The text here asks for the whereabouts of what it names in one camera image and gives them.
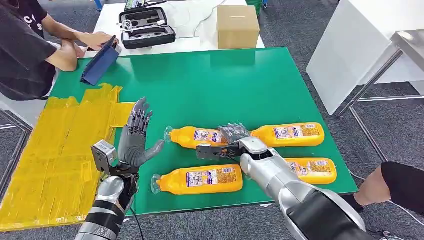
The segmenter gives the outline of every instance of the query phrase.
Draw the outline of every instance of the green tabletop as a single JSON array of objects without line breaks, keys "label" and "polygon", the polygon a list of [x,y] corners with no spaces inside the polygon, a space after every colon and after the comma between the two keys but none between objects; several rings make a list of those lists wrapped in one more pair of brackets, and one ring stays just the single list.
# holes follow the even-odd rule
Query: green tabletop
[{"label": "green tabletop", "polygon": [[[90,59],[80,59],[78,70],[61,72],[51,93],[54,97],[75,96],[81,101],[85,89],[80,83]],[[336,147],[307,86],[285,47],[237,49],[120,57],[100,83],[123,86],[120,102],[135,102],[146,96],[154,114],[147,130],[147,146],[163,138],[167,126],[216,128],[243,123],[248,130],[264,125],[318,122],[325,140],[313,147],[279,147],[283,157],[322,157],[334,161],[337,179],[319,187],[336,193],[358,190]],[[116,133],[115,146],[121,130]],[[140,168],[137,214],[157,214],[210,208],[270,203],[258,185],[246,176],[243,188],[232,193],[173,195],[153,194],[153,174],[165,175],[179,168],[221,163],[196,158],[196,151],[167,143],[163,151]]]}]

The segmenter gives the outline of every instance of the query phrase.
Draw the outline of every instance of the robotic arm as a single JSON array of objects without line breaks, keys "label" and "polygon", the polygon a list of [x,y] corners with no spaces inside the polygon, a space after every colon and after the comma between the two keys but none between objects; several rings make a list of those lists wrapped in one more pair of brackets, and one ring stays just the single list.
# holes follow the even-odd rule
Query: robotic arm
[{"label": "robotic arm", "polygon": [[118,152],[115,147],[101,140],[91,147],[97,170],[105,173],[97,190],[97,196],[75,240],[116,240],[122,223],[138,191],[140,166],[157,155],[164,141],[145,150],[146,130],[152,112],[147,112],[146,98],[137,101],[127,124],[122,129]]},{"label": "robotic arm", "polygon": [[[145,150],[146,130],[152,112],[146,99],[131,111],[119,150],[104,140],[91,147],[97,169],[109,177],[97,191],[91,210],[76,240],[116,240],[135,193],[140,166],[164,146],[159,140]],[[273,148],[250,136],[243,125],[220,128],[228,146],[199,145],[197,157],[218,159],[240,156],[242,170],[280,207],[287,228],[297,240],[372,240],[359,214],[340,196],[301,181]]]},{"label": "robotic arm", "polygon": [[336,193],[303,182],[273,148],[243,125],[219,128],[229,146],[197,146],[198,158],[240,157],[241,169],[280,207],[297,240],[372,240],[361,216]]}]

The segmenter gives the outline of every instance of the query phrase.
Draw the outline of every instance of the yellow bottle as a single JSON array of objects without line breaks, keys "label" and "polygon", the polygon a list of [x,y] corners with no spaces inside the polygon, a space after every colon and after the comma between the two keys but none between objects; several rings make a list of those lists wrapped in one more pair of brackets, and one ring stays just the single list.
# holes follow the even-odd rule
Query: yellow bottle
[{"label": "yellow bottle", "polygon": [[193,126],[185,126],[180,129],[173,129],[169,126],[165,130],[165,140],[167,142],[177,143],[188,149],[196,149],[196,146],[199,144],[210,144],[211,146],[228,145],[219,130]]},{"label": "yellow bottle", "polygon": [[331,184],[337,178],[336,166],[328,158],[285,158],[285,161],[308,184]]},{"label": "yellow bottle", "polygon": [[250,134],[268,147],[317,146],[324,141],[324,129],[317,122],[262,126]]},{"label": "yellow bottle", "polygon": [[153,175],[154,194],[175,195],[236,192],[243,187],[242,169],[237,164],[180,168],[167,175]]}]

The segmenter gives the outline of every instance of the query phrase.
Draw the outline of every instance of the yellow taped area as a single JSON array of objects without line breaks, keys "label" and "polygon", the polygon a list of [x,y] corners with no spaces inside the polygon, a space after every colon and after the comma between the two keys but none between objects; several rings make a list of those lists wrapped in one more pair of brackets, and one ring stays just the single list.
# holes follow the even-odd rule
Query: yellow taped area
[{"label": "yellow taped area", "polygon": [[121,87],[102,84],[74,97],[50,97],[31,133],[0,205],[0,231],[83,221],[100,173],[91,145],[113,144],[134,103],[117,103]]}]

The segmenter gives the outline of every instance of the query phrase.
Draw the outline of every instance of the shoe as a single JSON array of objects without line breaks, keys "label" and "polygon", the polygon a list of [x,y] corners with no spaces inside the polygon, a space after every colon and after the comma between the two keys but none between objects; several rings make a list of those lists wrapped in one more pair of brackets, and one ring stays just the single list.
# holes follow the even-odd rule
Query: shoe
[{"label": "shoe", "polygon": [[343,195],[340,196],[342,199],[344,199],[355,211],[357,211],[359,214],[364,212],[364,207],[361,206],[354,198],[353,194],[349,195]]}]

